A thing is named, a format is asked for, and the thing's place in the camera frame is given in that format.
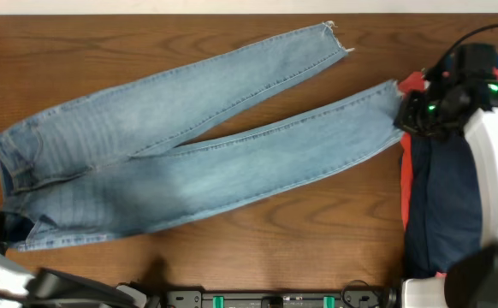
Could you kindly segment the light blue denim jeans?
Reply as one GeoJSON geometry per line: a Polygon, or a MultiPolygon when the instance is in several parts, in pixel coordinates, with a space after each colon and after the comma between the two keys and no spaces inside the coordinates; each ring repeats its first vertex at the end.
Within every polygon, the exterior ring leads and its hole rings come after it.
{"type": "Polygon", "coordinates": [[[339,62],[331,22],[104,89],[0,133],[5,240],[21,251],[154,233],[337,174],[397,143],[397,84],[199,136],[339,62]]]}

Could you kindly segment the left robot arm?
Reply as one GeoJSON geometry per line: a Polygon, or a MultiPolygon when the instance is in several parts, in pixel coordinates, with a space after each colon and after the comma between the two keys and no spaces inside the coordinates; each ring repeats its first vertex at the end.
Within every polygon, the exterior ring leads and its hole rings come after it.
{"type": "Polygon", "coordinates": [[[5,216],[0,213],[0,308],[158,308],[162,300],[120,284],[42,268],[32,273],[5,257],[5,216]]]}

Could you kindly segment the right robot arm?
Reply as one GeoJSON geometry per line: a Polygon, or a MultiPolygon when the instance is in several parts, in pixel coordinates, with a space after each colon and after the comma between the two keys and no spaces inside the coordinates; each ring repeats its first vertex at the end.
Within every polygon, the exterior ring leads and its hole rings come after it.
{"type": "Polygon", "coordinates": [[[455,44],[400,89],[407,279],[390,302],[498,307],[496,49],[455,44]]]}

